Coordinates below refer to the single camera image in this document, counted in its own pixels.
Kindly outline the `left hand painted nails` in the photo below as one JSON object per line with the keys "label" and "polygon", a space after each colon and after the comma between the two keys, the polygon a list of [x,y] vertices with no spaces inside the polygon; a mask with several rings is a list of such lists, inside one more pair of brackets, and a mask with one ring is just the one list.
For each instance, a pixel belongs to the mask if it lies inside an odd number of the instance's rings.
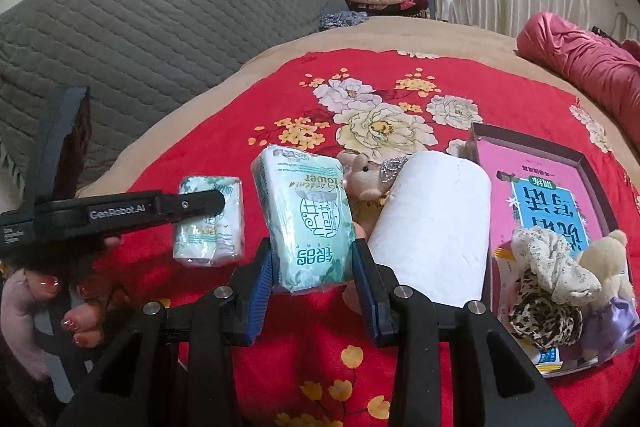
{"label": "left hand painted nails", "polygon": [[62,332],[78,348],[95,348],[104,343],[107,317],[129,307],[125,289],[104,273],[93,272],[70,288],[56,273],[20,268],[2,289],[1,335],[26,374],[46,381],[50,371],[37,331]]}

